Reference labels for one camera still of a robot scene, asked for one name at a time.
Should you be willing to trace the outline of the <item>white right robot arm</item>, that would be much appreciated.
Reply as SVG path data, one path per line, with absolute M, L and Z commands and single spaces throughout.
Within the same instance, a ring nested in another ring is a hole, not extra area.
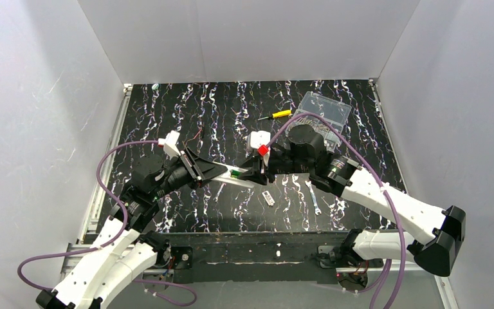
M 324 138 L 309 125 L 293 127 L 287 147 L 269 145 L 270 133 L 248 135 L 251 152 L 239 179 L 267 185 L 278 174 L 308 174 L 312 186 L 357 203 L 397 225 L 395 232 L 354 229 L 338 248 L 348 263 L 372 259 L 405 259 L 427 272 L 448 277 L 466 237 L 466 212 L 419 201 L 379 182 L 366 167 L 328 151 Z

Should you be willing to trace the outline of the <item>white remote control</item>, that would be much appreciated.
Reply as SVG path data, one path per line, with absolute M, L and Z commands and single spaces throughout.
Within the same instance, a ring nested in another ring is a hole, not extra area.
M 218 163 L 218 162 L 216 162 L 216 164 L 224 166 L 226 168 L 226 171 L 221 173 L 220 175 L 216 176 L 215 178 L 212 178 L 212 181 L 227 183 L 230 185 L 237 185 L 239 187 L 245 187 L 245 188 L 249 188 L 249 189 L 252 189 L 255 187 L 255 184 L 251 181 L 240 180 L 239 177 L 233 177 L 230 175 L 231 170 L 240 171 L 242 174 L 242 173 L 247 171 L 246 169 L 232 166 L 232 165 L 222 164 L 222 163 Z

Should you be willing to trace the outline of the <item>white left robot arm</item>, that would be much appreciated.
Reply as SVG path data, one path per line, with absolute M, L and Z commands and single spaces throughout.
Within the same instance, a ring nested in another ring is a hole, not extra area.
M 146 269 L 172 263 L 169 239 L 143 230 L 165 195 L 190 186 L 201 187 L 229 169 L 186 149 L 169 164 L 153 154 L 140 158 L 119 196 L 120 204 L 106 219 L 97 239 L 81 252 L 73 270 L 54 288 L 43 288 L 35 302 L 40 308 L 106 308 Z

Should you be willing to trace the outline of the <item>green battery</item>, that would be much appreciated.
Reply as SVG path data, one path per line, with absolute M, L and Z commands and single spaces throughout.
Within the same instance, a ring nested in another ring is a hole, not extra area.
M 239 175 L 241 175 L 241 172 L 236 170 L 231 170 L 230 175 L 233 177 L 238 177 Z

